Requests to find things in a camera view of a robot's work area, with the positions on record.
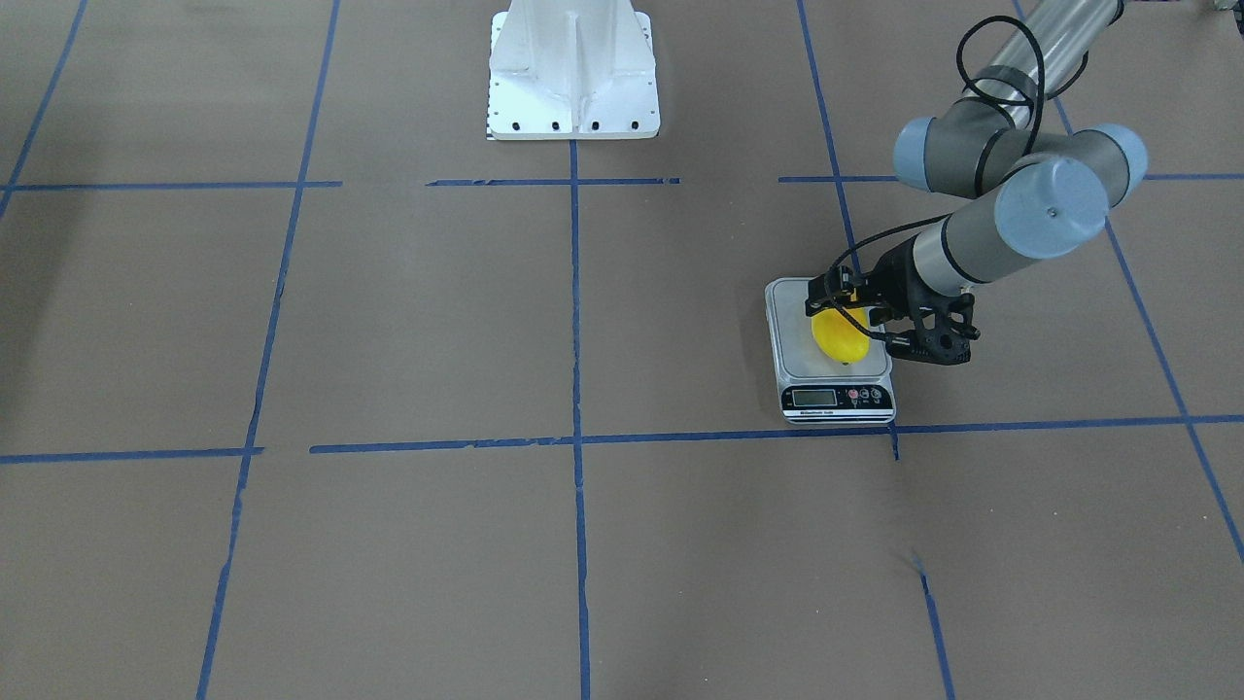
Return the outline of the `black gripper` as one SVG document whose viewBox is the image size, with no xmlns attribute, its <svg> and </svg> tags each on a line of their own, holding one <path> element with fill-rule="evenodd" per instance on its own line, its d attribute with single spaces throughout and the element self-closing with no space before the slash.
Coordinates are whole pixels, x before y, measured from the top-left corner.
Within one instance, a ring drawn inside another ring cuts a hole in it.
<svg viewBox="0 0 1244 700">
<path fill-rule="evenodd" d="M 845 265 L 848 252 L 853 251 L 856 247 L 842 252 L 826 274 L 809 280 L 805 315 L 821 315 L 840 307 L 848 318 L 848 327 L 858 325 L 857 328 L 868 336 L 888 336 L 913 328 L 911 320 L 897 316 L 907 293 L 935 293 L 916 269 L 916 236 L 882 254 L 868 274 Z"/>
</svg>

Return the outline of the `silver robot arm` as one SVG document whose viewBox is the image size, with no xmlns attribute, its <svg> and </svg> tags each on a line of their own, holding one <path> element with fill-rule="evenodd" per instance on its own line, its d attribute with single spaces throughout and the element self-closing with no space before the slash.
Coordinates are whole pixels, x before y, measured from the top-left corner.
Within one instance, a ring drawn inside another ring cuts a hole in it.
<svg viewBox="0 0 1244 700">
<path fill-rule="evenodd" d="M 1143 182 L 1148 152 L 1130 128 L 1070 134 L 1042 127 L 1054 99 L 1088 66 L 1123 1 L 1040 1 L 1028 17 L 979 19 L 955 46 L 962 93 L 944 114 L 896 138 L 902 185 L 963 206 L 875 234 L 901 236 L 867 274 L 847 254 L 809 283 L 814 337 L 880 342 L 889 354 L 952 364 L 982 332 L 974 291 L 1088 242 Z"/>
</svg>

